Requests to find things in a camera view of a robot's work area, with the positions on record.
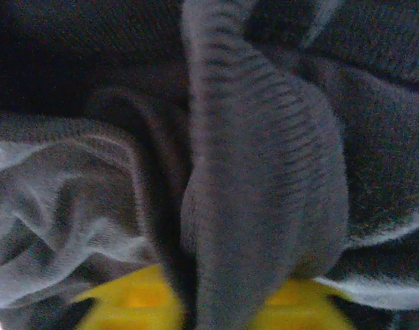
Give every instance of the yellow object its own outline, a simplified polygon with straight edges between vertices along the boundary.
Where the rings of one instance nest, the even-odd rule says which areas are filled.
[[[311,280],[288,280],[253,318],[248,330],[354,330],[327,295],[340,291]],[[158,265],[98,286],[75,298],[98,302],[78,330],[181,330],[184,309]]]

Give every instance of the yellow plastic piece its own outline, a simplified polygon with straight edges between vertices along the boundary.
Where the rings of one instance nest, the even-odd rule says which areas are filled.
[[[354,330],[327,295],[346,297],[311,280],[288,280],[253,318],[248,330]],[[95,287],[75,298],[98,302],[78,330],[181,330],[184,308],[158,265]]]

